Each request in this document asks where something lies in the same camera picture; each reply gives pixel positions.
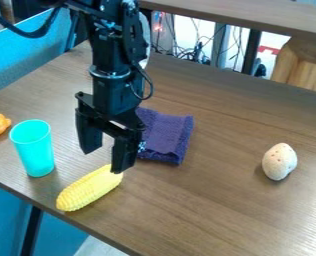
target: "cloth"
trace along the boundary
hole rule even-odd
[[[138,157],[181,164],[189,146],[194,118],[161,114],[146,108],[138,108],[136,112],[146,125],[143,133],[146,146]]]

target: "wooden table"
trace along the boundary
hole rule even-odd
[[[141,7],[316,40],[316,6],[291,0],[141,0]]]
[[[79,46],[0,91],[14,123],[52,126],[56,170],[26,176],[0,137],[0,187],[130,254],[316,255],[316,93],[155,55],[154,98],[143,106],[192,114],[196,127],[184,163],[138,161],[123,183],[86,208],[55,209],[59,192],[110,162],[111,140],[90,155],[75,131],[74,93],[89,91],[91,53]],[[285,181],[261,170],[266,150],[291,144],[299,166]]]

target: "blue cup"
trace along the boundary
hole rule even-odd
[[[9,135],[29,176],[42,177],[54,168],[51,127],[41,120],[14,126]]]

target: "floor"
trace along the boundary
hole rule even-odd
[[[89,236],[74,256],[127,256],[127,254]]]

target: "yellow corn cob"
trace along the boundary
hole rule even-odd
[[[117,187],[123,174],[110,172],[111,165],[87,174],[69,185],[58,195],[56,207],[61,211],[76,211],[94,202]]]

